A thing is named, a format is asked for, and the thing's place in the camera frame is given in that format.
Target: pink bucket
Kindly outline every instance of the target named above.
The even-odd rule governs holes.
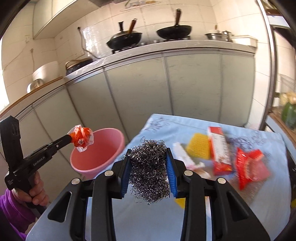
[[[124,136],[115,128],[94,131],[94,143],[87,150],[73,149],[70,162],[72,168],[87,179],[93,179],[110,165],[124,149]]]

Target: green bottle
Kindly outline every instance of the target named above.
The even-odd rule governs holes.
[[[293,130],[296,127],[296,104],[287,102],[281,113],[281,119],[287,127]]]

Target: human hand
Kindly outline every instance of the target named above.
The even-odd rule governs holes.
[[[40,178],[40,174],[38,171],[35,172],[35,176],[34,176],[34,183],[35,186],[32,187],[32,189],[30,190],[30,195],[31,197],[33,197],[33,199],[30,197],[29,194],[25,193],[24,191],[18,189],[18,188],[14,188],[12,190],[12,194],[15,198],[15,200],[26,206],[26,202],[32,202],[34,205],[41,205],[41,206],[46,206],[48,204],[49,201],[49,197],[48,195],[45,193],[45,190],[43,188],[43,181]]]

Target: wok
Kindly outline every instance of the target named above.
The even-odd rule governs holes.
[[[167,40],[171,39],[183,39],[191,32],[191,26],[189,25],[179,25],[181,17],[181,9],[176,10],[176,24],[171,27],[166,27],[157,30],[159,37]]]
[[[111,37],[107,42],[109,48],[113,50],[121,50],[140,42],[142,33],[133,31],[137,19],[133,19],[128,31],[123,30],[123,22],[119,22],[120,32]]]

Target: silver screw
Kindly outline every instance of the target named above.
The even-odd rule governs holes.
[[[80,183],[80,180],[79,180],[79,178],[74,178],[74,179],[72,179],[71,183],[73,185],[77,185],[78,183]]]
[[[107,176],[107,177],[111,177],[113,174],[114,174],[114,172],[111,170],[105,171],[105,176]]]
[[[225,184],[226,183],[226,180],[224,178],[220,177],[220,178],[218,178],[218,182],[220,184]]]
[[[193,175],[193,172],[190,171],[190,170],[186,170],[186,171],[184,172],[184,175],[190,177],[190,176]]]

